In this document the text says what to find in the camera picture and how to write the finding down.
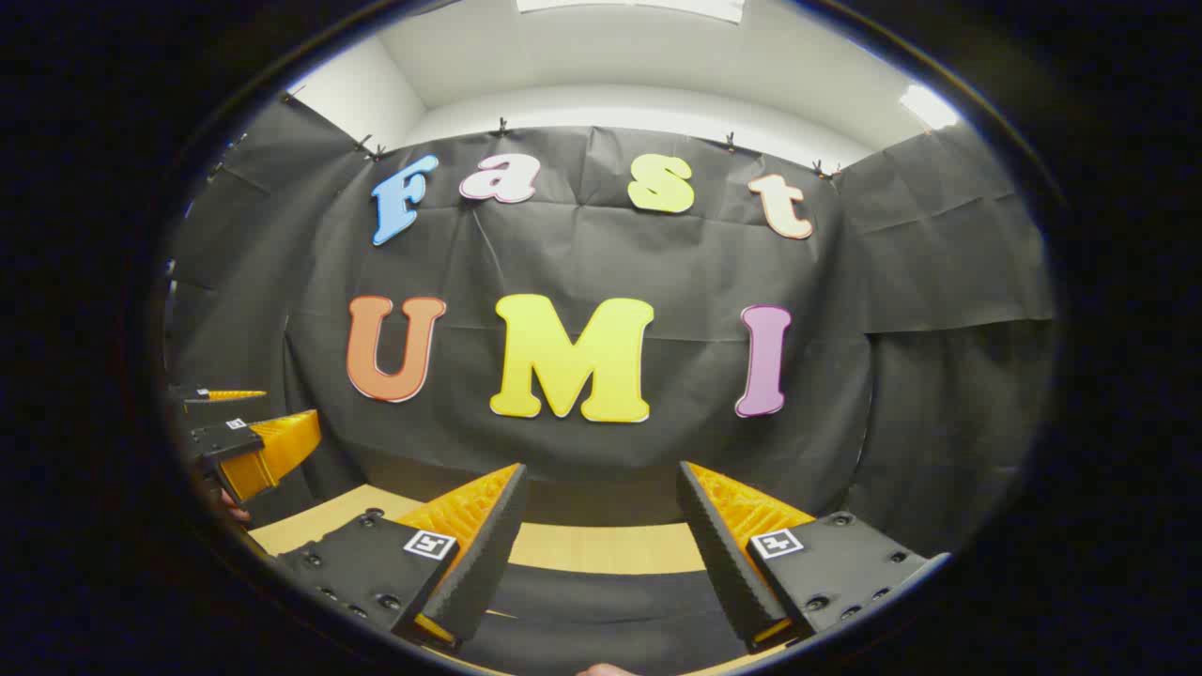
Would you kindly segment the black backdrop cloth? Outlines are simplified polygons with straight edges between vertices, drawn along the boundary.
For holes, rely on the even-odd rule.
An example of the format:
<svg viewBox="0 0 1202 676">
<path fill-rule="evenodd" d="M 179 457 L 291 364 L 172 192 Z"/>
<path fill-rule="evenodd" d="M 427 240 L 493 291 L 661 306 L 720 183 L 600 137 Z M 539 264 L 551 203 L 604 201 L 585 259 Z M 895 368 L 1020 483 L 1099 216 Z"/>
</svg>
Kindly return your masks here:
<svg viewBox="0 0 1202 676">
<path fill-rule="evenodd" d="M 175 383 L 319 410 L 325 445 L 268 524 L 358 484 L 429 500 L 523 463 L 529 522 L 680 518 L 683 459 L 923 555 L 1019 492 L 1057 357 L 1039 227 L 978 135 L 947 128 L 825 180 L 680 134 L 463 134 L 373 161 L 273 103 L 177 226 Z M 649 419 L 502 419 L 498 300 L 566 333 L 655 313 Z"/>
</svg>

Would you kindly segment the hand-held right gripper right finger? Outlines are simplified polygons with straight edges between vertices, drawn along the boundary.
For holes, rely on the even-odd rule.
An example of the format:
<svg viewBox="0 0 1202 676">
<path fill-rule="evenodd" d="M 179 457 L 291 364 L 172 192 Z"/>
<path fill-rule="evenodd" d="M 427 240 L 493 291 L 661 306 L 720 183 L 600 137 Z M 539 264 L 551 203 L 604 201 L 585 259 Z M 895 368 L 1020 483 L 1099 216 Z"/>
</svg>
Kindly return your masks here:
<svg viewBox="0 0 1202 676">
<path fill-rule="evenodd" d="M 850 511 L 811 516 L 682 461 L 676 496 L 734 634 L 751 653 L 859 619 L 936 573 Z"/>
</svg>

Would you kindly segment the ceiling light panel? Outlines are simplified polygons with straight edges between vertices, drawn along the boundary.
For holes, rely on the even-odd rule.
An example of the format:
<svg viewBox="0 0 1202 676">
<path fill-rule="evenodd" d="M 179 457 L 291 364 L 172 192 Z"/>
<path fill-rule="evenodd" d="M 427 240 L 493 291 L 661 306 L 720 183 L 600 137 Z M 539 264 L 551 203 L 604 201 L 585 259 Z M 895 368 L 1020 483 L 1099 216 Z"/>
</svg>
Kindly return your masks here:
<svg viewBox="0 0 1202 676">
<path fill-rule="evenodd" d="M 583 8 L 583 6 L 609 6 L 611 8 L 662 8 L 718 19 L 727 24 L 739 24 L 746 12 L 746 0 L 514 0 L 519 13 L 552 11 L 552 8 Z"/>
<path fill-rule="evenodd" d="M 927 130 L 953 128 L 962 120 L 962 115 L 927 85 L 916 83 L 906 85 L 899 103 Z"/>
</svg>

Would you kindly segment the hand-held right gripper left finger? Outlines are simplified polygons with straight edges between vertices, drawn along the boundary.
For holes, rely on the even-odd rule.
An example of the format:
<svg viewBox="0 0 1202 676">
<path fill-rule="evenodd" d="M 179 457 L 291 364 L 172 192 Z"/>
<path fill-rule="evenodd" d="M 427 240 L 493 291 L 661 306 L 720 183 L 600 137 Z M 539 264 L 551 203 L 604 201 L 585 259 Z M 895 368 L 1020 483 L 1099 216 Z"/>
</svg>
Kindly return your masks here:
<svg viewBox="0 0 1202 676">
<path fill-rule="evenodd" d="M 526 467 L 502 467 L 403 516 L 357 514 L 278 565 L 356 624 L 459 650 L 496 593 L 526 497 Z"/>
</svg>

